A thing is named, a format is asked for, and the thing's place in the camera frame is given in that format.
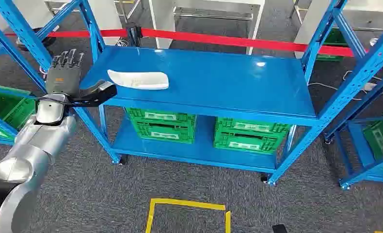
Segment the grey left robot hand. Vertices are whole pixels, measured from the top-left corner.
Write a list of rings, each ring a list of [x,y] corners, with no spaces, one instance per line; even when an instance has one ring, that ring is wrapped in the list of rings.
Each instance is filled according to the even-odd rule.
[[[53,57],[46,81],[46,90],[49,94],[64,93],[70,97],[80,95],[80,64],[84,53],[76,51],[76,49],[66,50]]]

